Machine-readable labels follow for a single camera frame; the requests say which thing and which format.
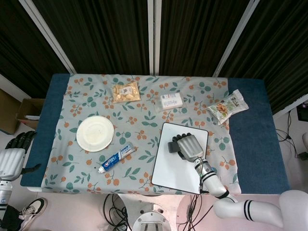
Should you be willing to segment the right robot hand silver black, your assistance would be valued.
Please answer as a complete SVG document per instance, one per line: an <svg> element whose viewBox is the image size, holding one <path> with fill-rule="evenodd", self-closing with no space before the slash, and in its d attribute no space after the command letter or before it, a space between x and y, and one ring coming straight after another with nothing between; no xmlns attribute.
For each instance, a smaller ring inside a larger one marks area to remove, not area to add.
<svg viewBox="0 0 308 231"><path fill-rule="evenodd" d="M168 143L169 153L177 153L181 159L194 162L204 158L204 151L197 138L191 133L178 134Z"/></svg>

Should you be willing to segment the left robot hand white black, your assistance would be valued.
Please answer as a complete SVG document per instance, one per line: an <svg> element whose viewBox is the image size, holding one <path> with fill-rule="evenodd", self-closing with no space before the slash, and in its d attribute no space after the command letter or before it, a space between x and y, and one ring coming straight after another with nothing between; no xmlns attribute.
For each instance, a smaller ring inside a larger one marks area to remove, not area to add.
<svg viewBox="0 0 308 231"><path fill-rule="evenodd" d="M40 168L40 163L33 167L23 168L26 153L35 135L35 131L22 132L11 139L5 149L0 152L0 180L14 181L20 175Z"/></svg>

